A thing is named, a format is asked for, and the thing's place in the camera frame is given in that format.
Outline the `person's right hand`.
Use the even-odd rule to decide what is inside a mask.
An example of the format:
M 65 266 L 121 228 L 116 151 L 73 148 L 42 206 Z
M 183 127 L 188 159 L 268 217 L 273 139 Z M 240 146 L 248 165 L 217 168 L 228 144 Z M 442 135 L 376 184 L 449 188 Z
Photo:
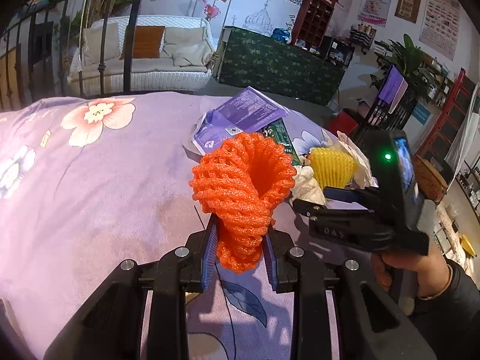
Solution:
M 390 289 L 393 282 L 387 267 L 415 272 L 418 297 L 437 297 L 452 281 L 452 269 L 435 245 L 431 246 L 426 256 L 403 250 L 373 253 L 371 264 L 377 284 L 385 291 Z

